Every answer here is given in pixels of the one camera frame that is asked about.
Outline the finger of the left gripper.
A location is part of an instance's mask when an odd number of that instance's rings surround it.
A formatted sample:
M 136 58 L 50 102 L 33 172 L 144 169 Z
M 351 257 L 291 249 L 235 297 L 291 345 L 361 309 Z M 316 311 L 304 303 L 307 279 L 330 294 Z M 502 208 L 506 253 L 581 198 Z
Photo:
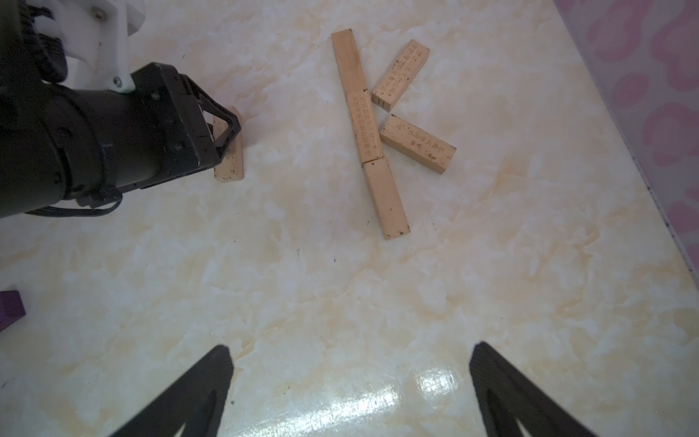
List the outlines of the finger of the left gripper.
M 187 127 L 198 163 L 220 164 L 240 134 L 240 120 L 188 76 L 182 76 L 182 83 L 186 89 Z

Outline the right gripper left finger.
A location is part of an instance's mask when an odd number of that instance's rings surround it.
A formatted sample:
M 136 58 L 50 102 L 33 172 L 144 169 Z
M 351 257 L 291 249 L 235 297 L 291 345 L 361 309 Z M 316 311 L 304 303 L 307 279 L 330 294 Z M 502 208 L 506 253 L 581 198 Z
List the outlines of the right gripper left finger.
M 234 373 L 218 345 L 114 432 L 116 436 L 216 436 Z

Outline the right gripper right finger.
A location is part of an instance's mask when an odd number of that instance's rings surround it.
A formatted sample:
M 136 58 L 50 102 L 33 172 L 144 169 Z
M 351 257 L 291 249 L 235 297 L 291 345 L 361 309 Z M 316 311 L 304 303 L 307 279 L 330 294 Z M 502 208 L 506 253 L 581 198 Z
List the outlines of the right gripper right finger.
M 487 342 L 475 345 L 469 369 L 489 436 L 593 435 Z

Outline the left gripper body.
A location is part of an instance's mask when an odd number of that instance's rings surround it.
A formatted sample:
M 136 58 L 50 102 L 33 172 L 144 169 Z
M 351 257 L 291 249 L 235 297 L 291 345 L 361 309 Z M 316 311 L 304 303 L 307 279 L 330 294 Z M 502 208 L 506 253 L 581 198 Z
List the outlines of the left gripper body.
M 116 188 L 149 188 L 217 165 L 195 84 L 159 63 L 142 67 L 133 80 L 131 93 L 98 93 L 98 125 L 115 148 Z

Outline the wooden block top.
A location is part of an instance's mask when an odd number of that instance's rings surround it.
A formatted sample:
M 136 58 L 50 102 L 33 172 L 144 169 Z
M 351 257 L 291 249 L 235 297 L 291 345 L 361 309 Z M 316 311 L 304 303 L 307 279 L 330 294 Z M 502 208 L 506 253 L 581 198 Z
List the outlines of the wooden block top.
M 238 122 L 243 126 L 244 120 L 240 114 L 240 111 L 234 106 L 227 107 L 229 111 L 234 113 L 238 118 Z M 220 118 L 214 118 L 213 122 L 213 136 L 214 139 L 218 139 L 224 132 L 226 124 Z M 220 165 L 214 167 L 214 178 L 216 181 L 221 183 L 233 182 L 243 180 L 245 177 L 245 167 L 244 167 L 244 152 L 243 152 L 243 134 L 240 132 L 234 139 L 231 146 L 227 151 L 226 156 L 223 158 Z

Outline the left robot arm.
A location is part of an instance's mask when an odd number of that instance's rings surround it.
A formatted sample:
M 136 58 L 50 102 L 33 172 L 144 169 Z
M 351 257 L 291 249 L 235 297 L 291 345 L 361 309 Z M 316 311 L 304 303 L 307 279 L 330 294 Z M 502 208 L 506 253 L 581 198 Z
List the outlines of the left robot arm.
M 241 125 L 191 78 L 129 68 L 141 1 L 1 5 L 1 214 L 100 217 L 220 165 Z

